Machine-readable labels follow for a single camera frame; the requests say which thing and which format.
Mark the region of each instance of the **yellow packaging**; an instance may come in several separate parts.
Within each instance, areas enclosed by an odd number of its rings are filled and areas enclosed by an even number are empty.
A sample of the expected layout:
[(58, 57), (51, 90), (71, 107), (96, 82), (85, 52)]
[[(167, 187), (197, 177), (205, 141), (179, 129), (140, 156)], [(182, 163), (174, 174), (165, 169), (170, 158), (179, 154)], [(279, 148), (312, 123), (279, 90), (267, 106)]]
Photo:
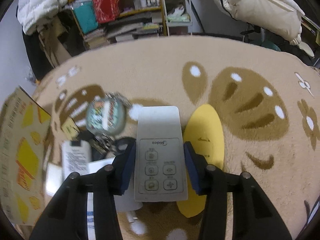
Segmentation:
[(34, 225), (44, 210), (42, 163), (50, 119), (20, 87), (2, 108), (0, 200), (14, 224)]

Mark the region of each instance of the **remote control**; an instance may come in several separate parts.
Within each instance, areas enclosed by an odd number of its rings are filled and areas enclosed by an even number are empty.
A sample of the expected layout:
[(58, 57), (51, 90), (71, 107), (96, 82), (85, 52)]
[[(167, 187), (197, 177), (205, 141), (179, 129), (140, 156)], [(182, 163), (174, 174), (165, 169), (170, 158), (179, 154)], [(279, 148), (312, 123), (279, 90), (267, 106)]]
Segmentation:
[(180, 116), (175, 106), (150, 106), (139, 111), (134, 199), (188, 199)]

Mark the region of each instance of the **red bag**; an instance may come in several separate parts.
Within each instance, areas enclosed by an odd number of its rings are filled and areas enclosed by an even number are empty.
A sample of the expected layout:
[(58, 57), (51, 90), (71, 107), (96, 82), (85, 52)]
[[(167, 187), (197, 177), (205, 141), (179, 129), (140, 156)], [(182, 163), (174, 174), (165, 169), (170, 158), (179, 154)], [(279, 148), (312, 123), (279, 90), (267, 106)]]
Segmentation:
[(98, 23), (114, 21), (120, 14), (120, 0), (92, 0)]

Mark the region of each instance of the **cream puffer jacket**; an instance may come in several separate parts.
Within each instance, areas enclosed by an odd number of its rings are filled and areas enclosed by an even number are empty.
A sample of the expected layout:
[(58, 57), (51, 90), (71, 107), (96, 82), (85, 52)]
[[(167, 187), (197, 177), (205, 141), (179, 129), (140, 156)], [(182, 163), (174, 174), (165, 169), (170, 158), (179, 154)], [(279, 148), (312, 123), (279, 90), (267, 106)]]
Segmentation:
[(291, 45), (301, 42), (301, 16), (305, 14), (293, 0), (214, 1), (222, 12), (236, 20), (276, 33)]

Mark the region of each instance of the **brown flower pattern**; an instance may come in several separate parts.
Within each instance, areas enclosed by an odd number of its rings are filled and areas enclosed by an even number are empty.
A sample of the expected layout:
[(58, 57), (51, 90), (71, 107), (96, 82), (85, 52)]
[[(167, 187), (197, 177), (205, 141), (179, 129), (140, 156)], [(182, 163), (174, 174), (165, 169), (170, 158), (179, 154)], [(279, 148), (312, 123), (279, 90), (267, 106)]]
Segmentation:
[(320, 140), (320, 130), (315, 110), (309, 107), (304, 99), (297, 102), (303, 116), (302, 127), (307, 137), (310, 138), (312, 149), (316, 150), (317, 140)]

